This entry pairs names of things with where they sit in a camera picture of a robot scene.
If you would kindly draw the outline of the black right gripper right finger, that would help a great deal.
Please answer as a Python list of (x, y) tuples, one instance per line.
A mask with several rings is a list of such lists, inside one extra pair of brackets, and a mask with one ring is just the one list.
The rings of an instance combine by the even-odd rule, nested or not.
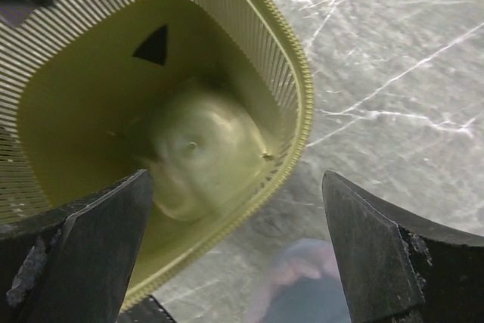
[(483, 238), (326, 171), (327, 226), (353, 322), (481, 322)]

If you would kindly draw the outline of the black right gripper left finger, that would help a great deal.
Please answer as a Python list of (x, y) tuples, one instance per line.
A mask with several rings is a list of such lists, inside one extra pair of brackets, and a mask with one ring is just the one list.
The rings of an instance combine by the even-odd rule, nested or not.
[(114, 322), (152, 205), (149, 173), (1, 226), (3, 322)]

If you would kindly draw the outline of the translucent bag with clothes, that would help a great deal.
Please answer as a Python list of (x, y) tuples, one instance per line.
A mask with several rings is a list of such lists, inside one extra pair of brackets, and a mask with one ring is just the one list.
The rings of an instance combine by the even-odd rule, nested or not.
[(350, 322), (330, 242), (303, 238), (285, 247), (257, 281), (244, 322)]

